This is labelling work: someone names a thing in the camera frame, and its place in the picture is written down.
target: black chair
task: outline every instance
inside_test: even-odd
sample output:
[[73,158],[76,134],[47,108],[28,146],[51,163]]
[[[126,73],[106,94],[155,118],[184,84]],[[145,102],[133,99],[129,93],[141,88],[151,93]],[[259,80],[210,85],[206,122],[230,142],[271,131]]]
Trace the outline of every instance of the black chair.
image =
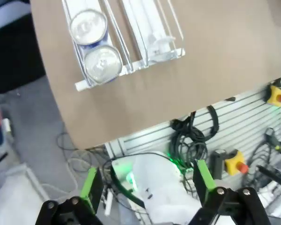
[[[0,0],[0,7],[13,0]],[[32,15],[0,28],[0,94],[45,75]]]

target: can lid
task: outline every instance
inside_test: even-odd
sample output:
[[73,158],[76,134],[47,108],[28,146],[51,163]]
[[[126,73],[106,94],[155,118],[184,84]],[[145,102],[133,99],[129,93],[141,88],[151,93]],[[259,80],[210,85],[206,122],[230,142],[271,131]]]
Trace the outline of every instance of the can lid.
[[77,14],[70,24],[71,35],[74,41],[80,45],[89,45],[100,41],[106,30],[106,16],[92,9]]
[[115,78],[123,66],[119,52],[109,45],[94,48],[86,55],[84,64],[87,75],[97,83]]

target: screw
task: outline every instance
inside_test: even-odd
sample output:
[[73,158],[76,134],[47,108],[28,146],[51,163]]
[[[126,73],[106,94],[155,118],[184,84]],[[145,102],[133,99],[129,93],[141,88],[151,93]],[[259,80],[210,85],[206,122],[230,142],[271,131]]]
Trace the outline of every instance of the screw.
[[49,209],[52,209],[53,207],[54,207],[54,203],[53,203],[53,202],[49,202],[48,208],[49,208]]
[[78,199],[77,198],[73,198],[72,199],[72,203],[73,203],[73,205],[76,205],[78,203]]
[[250,195],[251,193],[250,193],[250,191],[248,189],[244,189],[243,190],[243,194],[244,195]]
[[217,193],[219,195],[223,195],[225,193],[225,191],[222,188],[217,189]]

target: brown table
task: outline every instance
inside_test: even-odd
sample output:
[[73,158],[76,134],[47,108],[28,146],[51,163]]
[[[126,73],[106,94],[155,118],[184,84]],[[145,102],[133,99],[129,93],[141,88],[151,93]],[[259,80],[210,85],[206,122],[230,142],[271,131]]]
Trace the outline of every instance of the brown table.
[[[77,92],[60,0],[31,0],[51,89],[74,144],[89,148],[281,77],[281,0],[174,0],[186,56]],[[115,15],[121,11],[110,0]],[[118,20],[125,27],[123,20]]]

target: wall-mounted slatwall panel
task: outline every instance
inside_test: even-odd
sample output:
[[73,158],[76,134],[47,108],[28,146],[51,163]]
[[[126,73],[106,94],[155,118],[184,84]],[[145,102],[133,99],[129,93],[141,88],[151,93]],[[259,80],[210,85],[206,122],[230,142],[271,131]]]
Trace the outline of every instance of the wall-mounted slatwall panel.
[[[249,91],[236,96],[235,102],[221,101],[213,104],[219,117],[219,132],[207,141],[209,154],[216,149],[238,149],[243,152],[246,160],[251,156],[255,148],[264,140],[266,128],[272,127],[281,140],[281,109],[266,104],[263,101],[264,88]],[[194,126],[204,134],[208,134],[213,122],[206,108],[196,113]],[[159,150],[168,152],[169,142],[174,130],[170,128],[170,122],[165,122],[132,135],[119,138],[106,144],[110,156],[120,156]],[[281,155],[274,152],[272,163],[281,159]],[[223,173],[223,179],[232,182],[234,187],[239,187],[241,175],[228,176]]]

